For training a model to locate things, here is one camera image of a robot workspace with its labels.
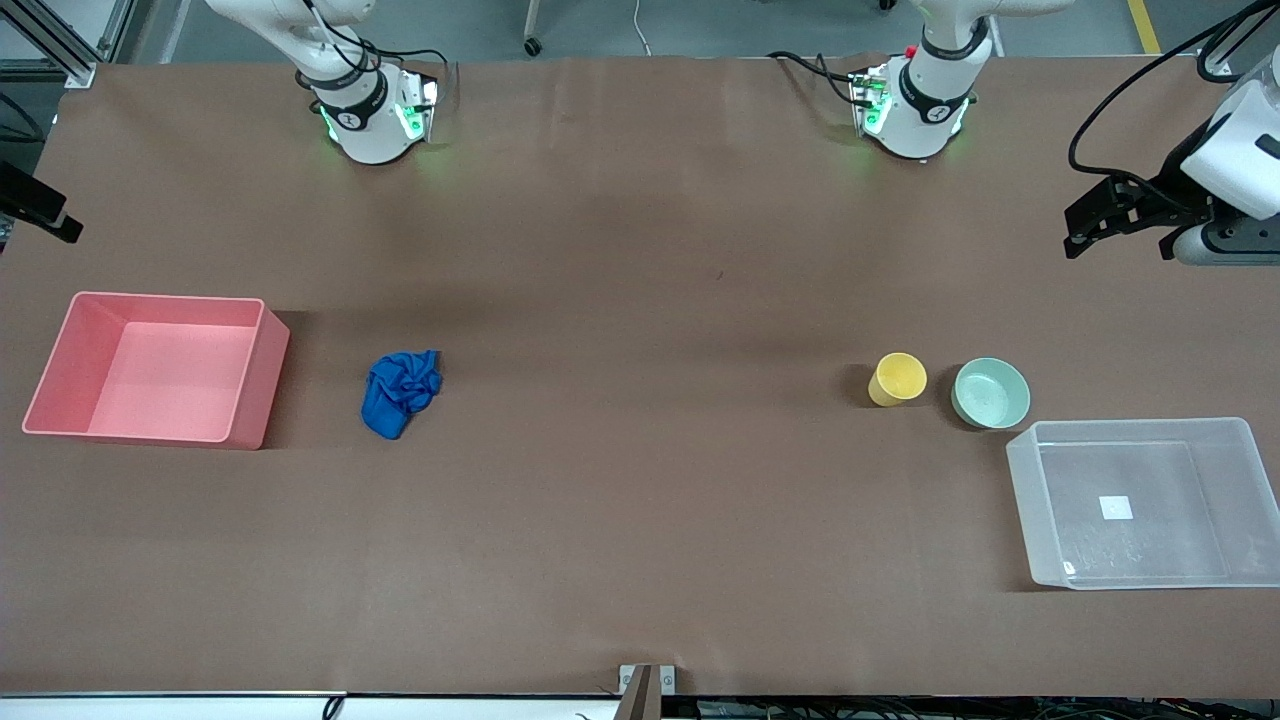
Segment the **pink plastic bin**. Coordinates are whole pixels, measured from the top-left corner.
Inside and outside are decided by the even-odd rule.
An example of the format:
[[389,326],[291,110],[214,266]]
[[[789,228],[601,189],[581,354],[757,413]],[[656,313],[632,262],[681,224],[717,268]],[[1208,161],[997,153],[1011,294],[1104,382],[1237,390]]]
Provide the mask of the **pink plastic bin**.
[[81,292],[22,429],[257,450],[288,343],[261,300]]

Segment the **yellow cup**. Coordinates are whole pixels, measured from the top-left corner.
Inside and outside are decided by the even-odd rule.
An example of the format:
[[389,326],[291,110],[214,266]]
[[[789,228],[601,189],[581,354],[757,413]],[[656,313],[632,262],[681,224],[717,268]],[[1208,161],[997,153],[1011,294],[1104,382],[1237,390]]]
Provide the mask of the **yellow cup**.
[[927,382],[928,374],[919,360],[906,352],[892,352],[876,364],[867,392],[876,405],[892,407],[919,397]]

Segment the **green led light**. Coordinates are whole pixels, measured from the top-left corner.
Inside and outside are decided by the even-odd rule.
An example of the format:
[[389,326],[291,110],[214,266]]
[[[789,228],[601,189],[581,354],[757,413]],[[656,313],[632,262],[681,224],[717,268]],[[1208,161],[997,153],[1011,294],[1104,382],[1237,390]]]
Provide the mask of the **green led light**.
[[863,128],[870,135],[879,133],[884,127],[884,118],[888,117],[888,111],[893,109],[893,102],[888,95],[884,92],[876,101],[876,106],[867,111],[867,122],[863,123]]
[[956,110],[956,122],[951,126],[951,135],[960,132],[961,123],[964,122],[964,111],[969,109],[969,101],[965,100],[960,104],[960,109]]
[[422,137],[422,114],[413,108],[402,108],[396,105],[397,115],[401,119],[401,124],[404,126],[404,135],[410,140],[420,140]]
[[338,132],[333,129],[333,120],[329,119],[329,113],[325,111],[323,105],[320,106],[320,117],[324,118],[324,124],[329,128],[329,140],[339,142]]

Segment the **transparent plastic bin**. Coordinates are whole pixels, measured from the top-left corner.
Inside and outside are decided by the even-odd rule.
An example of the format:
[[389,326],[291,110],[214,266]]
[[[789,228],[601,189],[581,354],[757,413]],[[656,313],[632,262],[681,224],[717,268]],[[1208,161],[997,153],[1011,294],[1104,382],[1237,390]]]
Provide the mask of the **transparent plastic bin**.
[[81,292],[22,429],[257,450],[288,342],[289,329],[261,300]]
[[1041,421],[1007,455],[1042,585],[1280,587],[1280,509],[1239,418]]

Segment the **yellow floor line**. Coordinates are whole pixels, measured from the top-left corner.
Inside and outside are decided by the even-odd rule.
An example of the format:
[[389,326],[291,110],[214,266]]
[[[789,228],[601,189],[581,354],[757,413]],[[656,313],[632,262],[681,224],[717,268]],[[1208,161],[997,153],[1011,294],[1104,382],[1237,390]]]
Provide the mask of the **yellow floor line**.
[[1148,55],[1158,55],[1160,41],[1156,40],[1156,28],[1151,27],[1147,3],[1144,0],[1129,0],[1129,14],[1133,15],[1133,27],[1138,28],[1138,40],[1142,41],[1142,51]]

